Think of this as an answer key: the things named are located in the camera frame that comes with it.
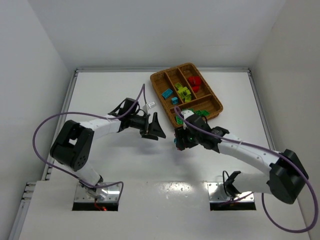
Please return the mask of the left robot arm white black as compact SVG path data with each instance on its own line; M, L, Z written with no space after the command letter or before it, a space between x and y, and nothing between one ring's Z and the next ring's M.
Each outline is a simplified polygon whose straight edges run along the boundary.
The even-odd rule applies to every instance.
M123 100L113 111L102 118L64 123L51 149L50 156L68 167L82 184L89 189L102 186L103 178L88 163L92 143L108 134L120 133L127 128L139 130L144 139L166 138L158 114L152 116L143 110L139 115L139 103L132 98Z

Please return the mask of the blue long lego brick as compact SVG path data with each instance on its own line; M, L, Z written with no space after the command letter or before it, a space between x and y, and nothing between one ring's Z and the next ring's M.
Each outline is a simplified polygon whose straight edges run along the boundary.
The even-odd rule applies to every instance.
M168 99L171 95L173 94L173 90L168 88L167 90L165 90L161 96L163 97L164 100Z

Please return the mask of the lime square lego brick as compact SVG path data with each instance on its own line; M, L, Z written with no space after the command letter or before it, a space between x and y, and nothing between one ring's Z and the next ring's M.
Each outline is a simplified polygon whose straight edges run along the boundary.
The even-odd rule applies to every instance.
M177 89L177 90L181 90L183 88L183 86L178 82L174 85L174 87Z

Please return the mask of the red rectangular lego brick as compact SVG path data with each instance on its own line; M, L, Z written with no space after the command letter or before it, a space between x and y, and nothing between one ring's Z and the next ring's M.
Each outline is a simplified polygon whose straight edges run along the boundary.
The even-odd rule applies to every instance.
M191 86L200 86L202 84L200 76L190 76L187 80Z

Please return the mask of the lime lego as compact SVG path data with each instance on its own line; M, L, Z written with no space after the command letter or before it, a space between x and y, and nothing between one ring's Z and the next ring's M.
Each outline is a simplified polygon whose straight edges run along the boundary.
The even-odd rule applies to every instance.
M187 96L185 96L185 98L184 98L184 102L185 103L188 103L188 102L190 102L192 100L192 96L191 95L187 95Z

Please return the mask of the dark green lego brick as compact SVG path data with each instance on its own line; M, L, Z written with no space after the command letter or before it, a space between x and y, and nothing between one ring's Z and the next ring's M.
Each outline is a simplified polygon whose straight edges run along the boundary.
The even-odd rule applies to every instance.
M208 116L210 113L206 110L202 110L201 113L204 115L204 116Z

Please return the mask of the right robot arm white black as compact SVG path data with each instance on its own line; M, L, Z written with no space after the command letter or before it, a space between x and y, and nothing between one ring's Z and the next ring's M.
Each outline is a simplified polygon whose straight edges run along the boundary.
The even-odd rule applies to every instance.
M231 156L260 171L234 171L220 184L217 199L233 200L243 192L257 192L273 195L286 204L296 201L305 186L304 178L309 176L294 151L278 152L248 146L225 128L211 128L200 115L190 110L181 114L185 122L174 130L178 150L201 145L206 150Z

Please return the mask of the green number three lego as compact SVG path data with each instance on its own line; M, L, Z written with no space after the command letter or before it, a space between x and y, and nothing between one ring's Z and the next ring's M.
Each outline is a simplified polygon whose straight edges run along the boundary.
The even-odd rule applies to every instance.
M203 113L202 113L201 110L197 110L195 113L196 113L197 115L199 115L199 116L202 116L202 115L203 115Z

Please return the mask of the small blue lego brick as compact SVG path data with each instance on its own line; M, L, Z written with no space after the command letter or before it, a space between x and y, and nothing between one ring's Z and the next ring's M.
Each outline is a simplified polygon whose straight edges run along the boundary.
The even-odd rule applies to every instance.
M177 97L173 97L173 98L171 99L171 102L172 102L173 105L176 105L176 104L179 103L179 100L178 100Z

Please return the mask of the lime long lego brick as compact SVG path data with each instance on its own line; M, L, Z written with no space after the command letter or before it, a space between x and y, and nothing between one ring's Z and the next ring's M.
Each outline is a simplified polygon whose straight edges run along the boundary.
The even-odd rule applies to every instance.
M183 87L182 89L178 90L177 92L178 92L179 94L183 94L184 91L190 92L190 90L189 90L186 86Z

